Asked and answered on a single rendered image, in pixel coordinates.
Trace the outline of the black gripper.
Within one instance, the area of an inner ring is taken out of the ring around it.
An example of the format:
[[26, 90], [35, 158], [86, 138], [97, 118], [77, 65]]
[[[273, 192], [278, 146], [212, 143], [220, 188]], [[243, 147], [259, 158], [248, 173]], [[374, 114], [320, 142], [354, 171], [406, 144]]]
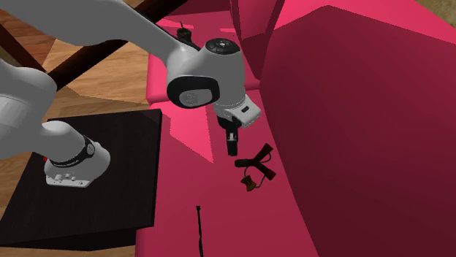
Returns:
[[226, 132], [227, 138], [227, 152], [229, 156], [238, 155], [238, 129], [240, 128], [240, 121], [235, 118], [231, 121], [226, 118], [217, 117], [218, 124]]

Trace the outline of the red and black slingshot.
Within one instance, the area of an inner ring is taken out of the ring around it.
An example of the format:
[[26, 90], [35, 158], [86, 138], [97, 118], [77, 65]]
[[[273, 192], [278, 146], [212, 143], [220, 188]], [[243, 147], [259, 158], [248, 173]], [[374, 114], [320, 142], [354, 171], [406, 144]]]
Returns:
[[[244, 168], [243, 179], [240, 182], [246, 186], [247, 191], [252, 191], [256, 188], [260, 188], [265, 178], [272, 180], [276, 176], [276, 173], [272, 169], [265, 166], [265, 163], [270, 161], [272, 158], [272, 150], [273, 147], [268, 143], [265, 143], [262, 149], [253, 158], [238, 159], [235, 161], [235, 167]], [[260, 184], [257, 185], [252, 180], [251, 176], [247, 174], [249, 167], [255, 167], [263, 174], [263, 178]]]

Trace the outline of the thin black rod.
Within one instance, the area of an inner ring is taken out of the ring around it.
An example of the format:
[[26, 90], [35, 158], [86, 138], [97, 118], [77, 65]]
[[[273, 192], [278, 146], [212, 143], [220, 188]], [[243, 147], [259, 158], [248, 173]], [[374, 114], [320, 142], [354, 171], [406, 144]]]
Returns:
[[198, 221], [198, 233], [199, 233], [199, 255], [200, 257], [204, 257], [204, 250], [203, 250], [203, 243], [202, 243], [202, 224], [201, 224], [201, 216], [200, 216], [200, 209], [201, 206], [196, 206], [197, 211], [197, 221]]

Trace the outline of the black robot stand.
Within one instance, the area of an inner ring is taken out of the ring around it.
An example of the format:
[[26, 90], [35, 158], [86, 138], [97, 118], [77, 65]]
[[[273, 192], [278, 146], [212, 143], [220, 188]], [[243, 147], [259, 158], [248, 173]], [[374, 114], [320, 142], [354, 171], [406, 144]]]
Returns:
[[65, 118], [99, 142], [110, 165], [87, 188], [48, 185], [44, 157], [32, 153], [0, 219], [0, 247], [104, 250], [135, 244], [154, 222], [160, 110]]

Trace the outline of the small black drone toy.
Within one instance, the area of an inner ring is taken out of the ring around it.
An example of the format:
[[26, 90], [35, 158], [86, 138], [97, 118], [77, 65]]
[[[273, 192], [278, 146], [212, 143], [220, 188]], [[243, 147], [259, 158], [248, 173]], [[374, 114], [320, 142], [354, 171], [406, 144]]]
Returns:
[[193, 47], [196, 50], [200, 50], [200, 47], [197, 46], [196, 44], [194, 44], [193, 41], [191, 40], [191, 35], [192, 35], [192, 32], [189, 29], [184, 28], [183, 24], [180, 23], [180, 28], [177, 30], [177, 39], [180, 42], [182, 42], [190, 47]]

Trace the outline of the red sofa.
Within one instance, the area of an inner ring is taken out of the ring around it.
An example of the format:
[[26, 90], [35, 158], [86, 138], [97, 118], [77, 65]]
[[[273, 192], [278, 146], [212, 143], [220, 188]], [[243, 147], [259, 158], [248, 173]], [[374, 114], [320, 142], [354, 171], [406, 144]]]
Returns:
[[135, 257], [456, 257], [456, 31], [414, 0], [231, 0], [275, 148], [246, 191], [165, 137]]

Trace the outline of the dark wooden table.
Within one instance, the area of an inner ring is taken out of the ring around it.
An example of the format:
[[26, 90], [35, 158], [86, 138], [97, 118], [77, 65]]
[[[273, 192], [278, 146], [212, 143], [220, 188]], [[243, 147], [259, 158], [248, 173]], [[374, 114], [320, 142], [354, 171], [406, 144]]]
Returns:
[[[185, 4], [188, 0], [143, 0], [134, 8], [134, 11], [143, 17], [156, 23], [177, 8]], [[0, 18], [9, 15], [0, 10]], [[108, 40], [100, 44], [80, 48], [68, 59], [59, 64], [55, 69], [48, 72], [56, 82], [57, 89], [61, 90], [83, 73], [97, 65], [116, 50], [127, 43], [126, 40]], [[13, 65], [25, 66], [38, 69], [44, 72], [45, 69], [36, 58], [7, 30], [0, 20], [0, 47], [11, 57], [8, 59]]]

